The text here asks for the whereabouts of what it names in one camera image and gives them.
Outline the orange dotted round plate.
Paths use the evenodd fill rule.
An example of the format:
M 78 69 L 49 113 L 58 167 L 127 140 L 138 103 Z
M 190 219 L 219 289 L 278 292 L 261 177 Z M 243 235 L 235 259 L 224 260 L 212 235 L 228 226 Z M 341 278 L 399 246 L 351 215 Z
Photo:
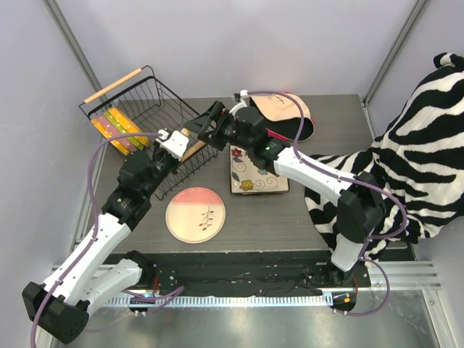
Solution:
M 180 164 L 182 165 L 184 162 L 186 162 L 189 158 L 194 156 L 197 152 L 199 152 L 201 149 L 203 149 L 207 144 L 201 140 L 196 141 L 193 145 L 187 148 L 187 150 L 184 152 L 183 157 L 180 161 Z

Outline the cream flower square plate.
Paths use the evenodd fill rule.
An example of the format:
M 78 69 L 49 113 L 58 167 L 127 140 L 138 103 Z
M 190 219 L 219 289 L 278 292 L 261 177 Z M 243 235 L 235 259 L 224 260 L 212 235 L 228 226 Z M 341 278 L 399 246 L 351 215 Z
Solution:
M 230 145 L 231 193 L 235 195 L 283 194 L 289 180 L 256 167 L 245 150 Z

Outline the cream round plate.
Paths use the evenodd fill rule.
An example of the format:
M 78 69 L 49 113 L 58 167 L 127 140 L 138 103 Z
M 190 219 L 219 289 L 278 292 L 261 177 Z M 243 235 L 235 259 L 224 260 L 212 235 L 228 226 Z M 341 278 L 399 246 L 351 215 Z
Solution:
M 225 205 L 214 191 L 192 187 L 176 194 L 165 212 L 167 229 L 179 241 L 200 244 L 214 238 L 225 223 Z

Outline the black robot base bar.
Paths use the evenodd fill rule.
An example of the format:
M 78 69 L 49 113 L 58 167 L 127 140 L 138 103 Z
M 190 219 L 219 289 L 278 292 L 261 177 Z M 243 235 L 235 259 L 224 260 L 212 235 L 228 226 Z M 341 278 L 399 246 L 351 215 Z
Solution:
M 336 269 L 327 251 L 179 252 L 129 256 L 148 266 L 137 289 L 190 297 L 315 296 L 323 289 L 368 288 L 367 268 Z

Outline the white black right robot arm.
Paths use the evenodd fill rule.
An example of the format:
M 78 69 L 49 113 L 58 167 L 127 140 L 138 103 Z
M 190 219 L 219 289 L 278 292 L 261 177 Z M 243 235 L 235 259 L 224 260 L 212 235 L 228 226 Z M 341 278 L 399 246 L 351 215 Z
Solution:
M 270 136 L 265 118 L 254 107 L 229 112 L 216 101 L 183 127 L 217 150 L 227 144 L 245 150 L 259 169 L 296 181 L 331 202 L 336 207 L 340 237 L 327 276 L 335 286 L 344 286 L 352 280 L 365 242 L 386 210 L 371 174 L 356 176 L 341 172 L 300 153 L 289 142 Z

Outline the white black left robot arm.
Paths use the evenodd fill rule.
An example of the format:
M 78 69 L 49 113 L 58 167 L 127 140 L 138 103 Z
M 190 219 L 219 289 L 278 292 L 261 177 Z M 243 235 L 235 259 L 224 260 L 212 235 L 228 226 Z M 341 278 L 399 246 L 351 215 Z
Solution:
M 42 283 L 30 282 L 23 289 L 33 323 L 31 347 L 37 345 L 39 330 L 69 344 L 111 297 L 131 286 L 147 289 L 153 284 L 154 263 L 137 251 L 127 253 L 104 274 L 94 274 L 147 214 L 153 193 L 178 168 L 185 152 L 186 146 L 164 141 L 152 155 L 137 151 L 126 158 L 117 188 L 101 210 L 93 209 L 94 224 L 84 240 Z

